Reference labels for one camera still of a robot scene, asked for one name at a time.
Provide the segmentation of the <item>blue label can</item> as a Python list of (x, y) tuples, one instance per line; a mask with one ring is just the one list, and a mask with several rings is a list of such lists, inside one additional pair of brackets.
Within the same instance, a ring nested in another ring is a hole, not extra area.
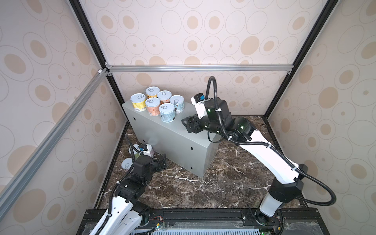
[(159, 112), (162, 122), (170, 123), (175, 120), (175, 107), (171, 103), (163, 103), (159, 106)]
[(185, 100), (181, 95), (174, 95), (169, 98), (169, 102), (174, 106), (175, 112), (180, 114), (184, 111)]

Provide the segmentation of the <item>pink label can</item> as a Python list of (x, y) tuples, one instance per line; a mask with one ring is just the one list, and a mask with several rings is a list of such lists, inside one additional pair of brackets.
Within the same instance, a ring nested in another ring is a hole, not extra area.
[(170, 100), (171, 96), (172, 96), (172, 93), (170, 91), (167, 91), (167, 90), (160, 91), (157, 94), (157, 98), (161, 101), (161, 104), (170, 103), (169, 100)]
[(150, 116), (156, 117), (160, 115), (159, 106), (161, 101), (158, 98), (148, 98), (145, 104)]

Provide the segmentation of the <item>small yellow label can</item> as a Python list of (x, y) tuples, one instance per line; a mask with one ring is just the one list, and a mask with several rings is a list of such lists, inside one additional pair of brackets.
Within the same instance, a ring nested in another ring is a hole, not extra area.
[(148, 87), (146, 89), (147, 98), (148, 99), (149, 98), (157, 98), (159, 92), (160, 92), (160, 88), (158, 88), (158, 87), (155, 87), (155, 86)]

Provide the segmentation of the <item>tall yellow label can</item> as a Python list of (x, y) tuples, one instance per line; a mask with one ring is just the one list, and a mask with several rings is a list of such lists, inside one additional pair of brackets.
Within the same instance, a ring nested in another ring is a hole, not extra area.
[(136, 112), (143, 112), (146, 110), (146, 96), (142, 93), (136, 93), (130, 98), (134, 110)]

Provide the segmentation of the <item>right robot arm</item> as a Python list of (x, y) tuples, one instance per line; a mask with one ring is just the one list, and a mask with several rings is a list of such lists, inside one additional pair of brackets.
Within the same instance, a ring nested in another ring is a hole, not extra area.
[[(282, 154), (262, 133), (246, 118), (233, 118), (227, 102), (218, 97), (217, 83), (214, 76), (208, 80), (206, 93), (192, 97), (196, 114), (182, 120), (189, 133), (206, 131), (220, 135), (256, 157), (274, 175), (268, 193), (258, 209), (251, 216), (261, 226), (266, 225), (277, 210), (293, 199), (298, 199), (316, 206), (332, 206), (337, 197), (325, 183), (308, 174), (305, 164), (297, 164)], [(331, 196), (327, 202), (318, 202), (303, 198), (303, 179), (306, 178), (322, 187)]]

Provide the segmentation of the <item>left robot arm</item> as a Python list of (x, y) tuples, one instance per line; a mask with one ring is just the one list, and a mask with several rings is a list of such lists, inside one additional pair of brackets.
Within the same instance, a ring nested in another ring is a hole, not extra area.
[(149, 223), (150, 207), (139, 198), (156, 172), (167, 168), (166, 155), (145, 155), (137, 150), (128, 136), (132, 165), (117, 181), (108, 202), (108, 209), (90, 232), (91, 235), (131, 235), (139, 226)]

